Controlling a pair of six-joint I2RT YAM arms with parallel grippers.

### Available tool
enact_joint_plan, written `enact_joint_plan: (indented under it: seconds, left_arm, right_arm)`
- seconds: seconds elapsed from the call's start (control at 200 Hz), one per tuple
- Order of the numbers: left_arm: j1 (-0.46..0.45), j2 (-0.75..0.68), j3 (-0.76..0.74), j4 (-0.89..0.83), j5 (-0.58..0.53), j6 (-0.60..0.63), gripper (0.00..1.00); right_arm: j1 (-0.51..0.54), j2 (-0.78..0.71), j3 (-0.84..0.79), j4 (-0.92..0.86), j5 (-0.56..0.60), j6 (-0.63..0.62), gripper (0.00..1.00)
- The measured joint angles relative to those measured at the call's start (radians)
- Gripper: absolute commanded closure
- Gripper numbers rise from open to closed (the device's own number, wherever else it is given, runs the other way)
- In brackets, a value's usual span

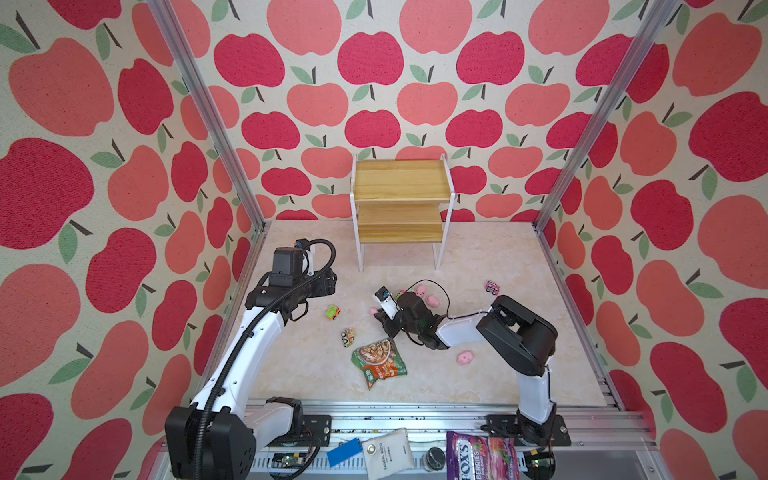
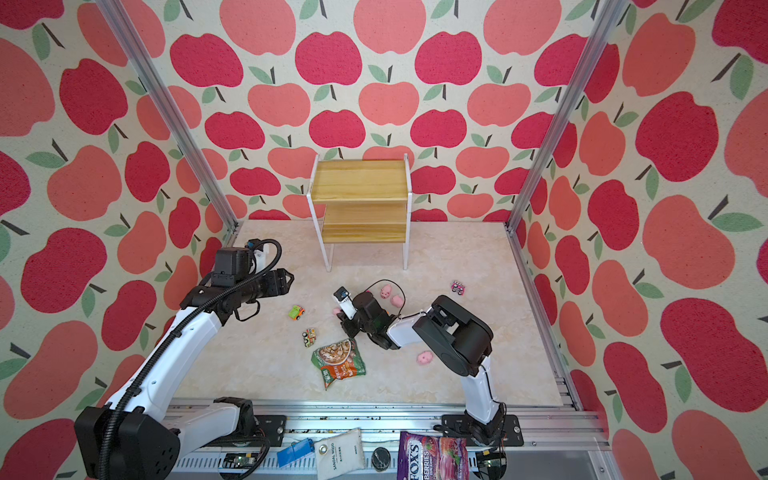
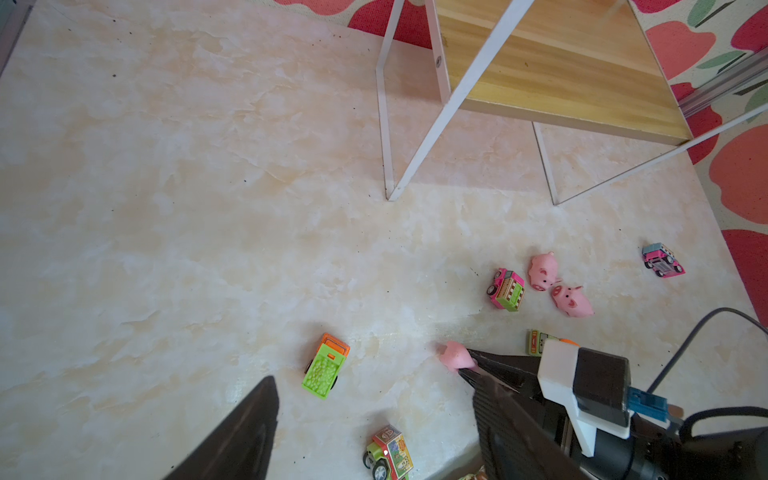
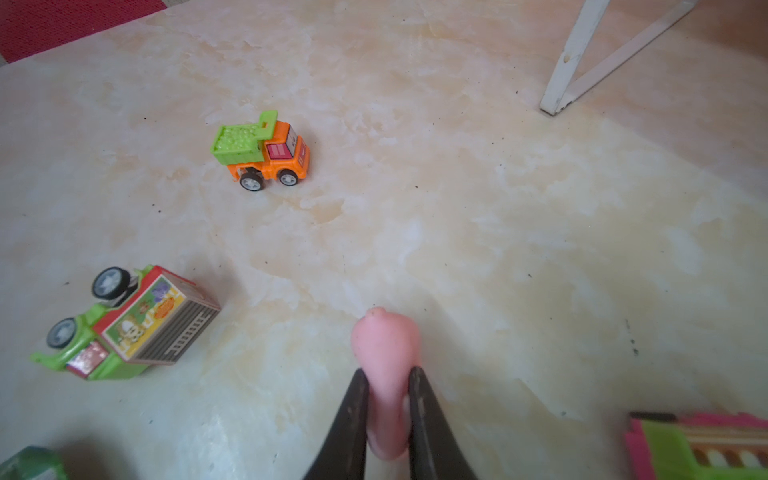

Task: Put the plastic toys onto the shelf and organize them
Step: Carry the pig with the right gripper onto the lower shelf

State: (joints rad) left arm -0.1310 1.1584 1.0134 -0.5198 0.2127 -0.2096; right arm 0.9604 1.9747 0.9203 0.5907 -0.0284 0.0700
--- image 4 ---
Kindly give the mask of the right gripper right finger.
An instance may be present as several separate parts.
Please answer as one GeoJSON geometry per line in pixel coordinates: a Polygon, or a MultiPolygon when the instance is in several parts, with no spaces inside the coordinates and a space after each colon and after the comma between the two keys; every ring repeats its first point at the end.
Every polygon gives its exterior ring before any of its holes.
{"type": "Polygon", "coordinates": [[[411,416],[409,464],[412,479],[477,480],[464,457],[435,392],[421,367],[409,374],[411,416]]]}

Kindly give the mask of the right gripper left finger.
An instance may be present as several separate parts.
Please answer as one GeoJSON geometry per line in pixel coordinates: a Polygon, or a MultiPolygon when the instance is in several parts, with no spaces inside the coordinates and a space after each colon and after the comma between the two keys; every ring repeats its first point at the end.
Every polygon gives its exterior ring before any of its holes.
{"type": "Polygon", "coordinates": [[[361,368],[353,374],[322,447],[304,480],[362,480],[367,454],[370,387],[361,368]]]}

